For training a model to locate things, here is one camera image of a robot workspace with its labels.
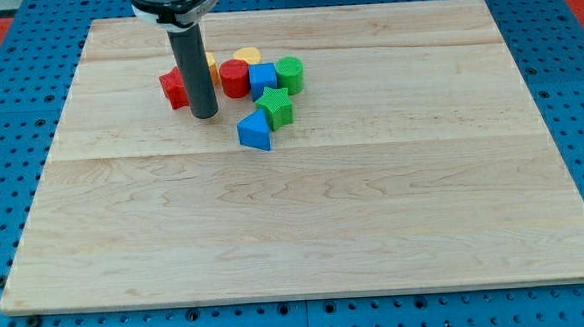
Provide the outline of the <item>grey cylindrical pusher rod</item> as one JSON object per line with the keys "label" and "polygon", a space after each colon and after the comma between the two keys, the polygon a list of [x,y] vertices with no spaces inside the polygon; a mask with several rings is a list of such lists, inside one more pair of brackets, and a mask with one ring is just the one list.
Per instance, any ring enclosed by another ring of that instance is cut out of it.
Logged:
{"label": "grey cylindrical pusher rod", "polygon": [[217,114],[218,103],[200,26],[196,23],[185,31],[169,32],[168,38],[192,115],[199,119],[212,118]]}

